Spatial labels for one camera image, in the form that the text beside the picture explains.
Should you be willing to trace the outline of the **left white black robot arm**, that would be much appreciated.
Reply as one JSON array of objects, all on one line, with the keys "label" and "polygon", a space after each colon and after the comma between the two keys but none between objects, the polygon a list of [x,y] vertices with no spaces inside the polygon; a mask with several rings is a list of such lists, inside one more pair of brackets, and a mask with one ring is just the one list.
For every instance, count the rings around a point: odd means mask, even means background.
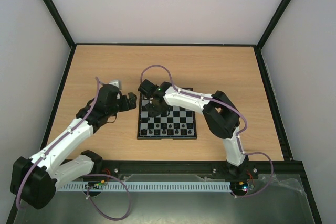
[{"label": "left white black robot arm", "polygon": [[84,175],[97,176],[102,171],[102,157],[83,151],[77,158],[65,159],[108,119],[119,112],[135,109],[137,96],[123,95],[118,80],[98,86],[96,95],[81,108],[70,125],[49,145],[30,158],[20,157],[13,164],[10,191],[36,209],[45,207],[55,192]]}]

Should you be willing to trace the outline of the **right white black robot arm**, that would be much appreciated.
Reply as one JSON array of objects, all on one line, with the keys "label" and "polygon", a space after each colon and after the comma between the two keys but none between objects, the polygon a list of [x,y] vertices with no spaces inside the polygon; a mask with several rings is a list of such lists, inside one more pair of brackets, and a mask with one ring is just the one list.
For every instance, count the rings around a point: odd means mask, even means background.
[{"label": "right white black robot arm", "polygon": [[202,114],[209,130],[223,141],[227,172],[236,178],[247,172],[248,157],[239,141],[240,119],[243,116],[225,93],[197,93],[170,82],[163,82],[158,86],[147,79],[141,82],[138,91],[150,100],[147,106],[149,116],[158,116],[170,106]]}]

